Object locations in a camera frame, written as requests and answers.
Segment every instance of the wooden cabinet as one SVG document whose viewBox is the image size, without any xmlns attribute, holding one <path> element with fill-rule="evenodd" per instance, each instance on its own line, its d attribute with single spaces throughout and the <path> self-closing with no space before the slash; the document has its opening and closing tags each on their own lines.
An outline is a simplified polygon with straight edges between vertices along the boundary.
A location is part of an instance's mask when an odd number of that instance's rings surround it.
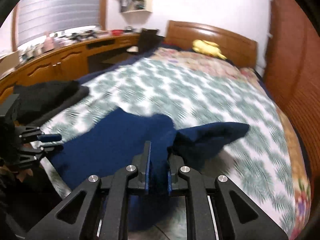
<svg viewBox="0 0 320 240">
<path fill-rule="evenodd" d="M 17 84 L 30 86 L 41 82 L 59 80 L 59 71 L 55 66 L 56 59 L 57 57 L 54 55 L 31 64 L 21 71 Z"/>
<path fill-rule="evenodd" d="M 60 72 L 59 80 L 75 80 L 89 73 L 85 47 L 77 47 L 59 54 L 55 67 Z"/>
<path fill-rule="evenodd" d="M 273 38 L 263 79 L 299 132 L 320 189 L 320 37 L 295 0 L 273 0 L 271 19 Z"/>
<path fill-rule="evenodd" d="M 13 73 L 10 79 L 3 79 L 0 82 L 0 104 L 13 93 L 13 87 L 22 77 L 21 73 Z"/>
<path fill-rule="evenodd" d="M 89 73 L 87 57 L 101 52 L 135 46 L 138 34 L 110 36 L 53 50 L 20 66 L 0 80 L 0 104 L 13 92 L 15 84 L 30 86 L 52 80 L 75 80 Z"/>
</svg>

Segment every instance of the wooden wardrobe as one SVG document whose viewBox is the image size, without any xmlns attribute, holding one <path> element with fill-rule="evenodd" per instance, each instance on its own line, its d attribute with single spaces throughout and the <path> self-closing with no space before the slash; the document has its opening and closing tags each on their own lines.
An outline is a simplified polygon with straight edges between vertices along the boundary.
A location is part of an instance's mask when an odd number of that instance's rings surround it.
<svg viewBox="0 0 320 240">
<path fill-rule="evenodd" d="M 273 0 L 271 8 L 264 82 L 300 133 L 320 192 L 320 37 L 295 0 Z"/>
</svg>

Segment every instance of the wooden desk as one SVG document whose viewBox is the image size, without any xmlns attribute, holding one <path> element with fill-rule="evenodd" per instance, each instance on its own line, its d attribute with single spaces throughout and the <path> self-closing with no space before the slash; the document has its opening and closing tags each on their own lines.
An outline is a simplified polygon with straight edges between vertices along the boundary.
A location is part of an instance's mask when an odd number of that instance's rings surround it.
<svg viewBox="0 0 320 240">
<path fill-rule="evenodd" d="M 89 73 L 87 57 L 119 48 L 135 46 L 139 34 L 124 34 L 78 42 L 47 52 L 0 80 L 0 104 L 13 92 L 15 84 L 33 85 L 51 80 L 74 80 Z"/>
</svg>

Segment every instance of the window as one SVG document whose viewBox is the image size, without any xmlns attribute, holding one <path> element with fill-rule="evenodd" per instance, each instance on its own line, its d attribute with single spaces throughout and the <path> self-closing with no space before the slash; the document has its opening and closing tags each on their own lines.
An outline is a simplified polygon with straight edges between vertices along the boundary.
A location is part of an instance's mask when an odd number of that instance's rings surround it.
<svg viewBox="0 0 320 240">
<path fill-rule="evenodd" d="M 84 32 L 84 31 L 93 30 L 93 29 L 96 29 L 95 25 L 76 27 L 76 28 L 68 29 L 68 30 L 65 30 L 64 33 L 65 33 L 65 35 L 71 35 L 72 33 Z M 55 33 L 57 33 L 58 36 L 62 36 L 62 31 L 55 32 Z M 47 37 L 46 35 L 43 35 L 43 36 L 35 38 L 35 39 L 31 40 L 31 41 L 27 41 L 27 42 L 23 43 L 22 45 L 20 45 L 18 47 L 18 50 L 26 50 L 30 46 L 35 46 L 37 44 L 44 43 L 46 37 Z"/>
<path fill-rule="evenodd" d="M 18 11 L 18 46 L 45 32 L 99 25 L 100 0 L 21 0 Z"/>
</svg>

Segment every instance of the cabinet door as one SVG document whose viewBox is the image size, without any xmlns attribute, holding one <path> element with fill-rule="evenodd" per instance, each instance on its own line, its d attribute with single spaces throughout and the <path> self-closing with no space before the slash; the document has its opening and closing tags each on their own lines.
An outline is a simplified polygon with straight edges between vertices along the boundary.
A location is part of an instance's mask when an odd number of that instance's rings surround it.
<svg viewBox="0 0 320 240">
<path fill-rule="evenodd" d="M 24 76 L 17 84 L 30 86 L 41 82 L 59 80 L 59 72 L 55 66 L 56 63 L 56 57 L 51 56 L 31 64 L 27 69 L 23 70 Z"/>
<path fill-rule="evenodd" d="M 138 43 L 139 35 L 123 35 L 119 38 L 117 38 L 117 47 L 129 47 L 129 46 L 135 46 Z"/>
<path fill-rule="evenodd" d="M 59 66 L 62 80 L 75 80 L 89 73 L 85 47 L 77 47 L 60 53 Z"/>
<path fill-rule="evenodd" d="M 0 81 L 0 104 L 13 93 L 13 87 L 21 78 L 21 73 L 12 73 Z"/>
</svg>

